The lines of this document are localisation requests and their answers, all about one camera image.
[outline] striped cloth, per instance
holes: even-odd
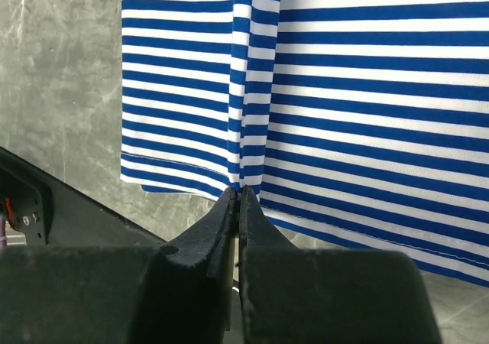
[[[489,0],[122,9],[123,180],[489,287]]]

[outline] concrete surface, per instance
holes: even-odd
[[[212,204],[119,180],[120,14],[120,0],[0,0],[0,146],[172,239]],[[424,278],[446,344],[489,342],[488,289]]]

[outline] folded fabric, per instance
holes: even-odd
[[[122,0],[121,178],[489,286],[489,0]]]

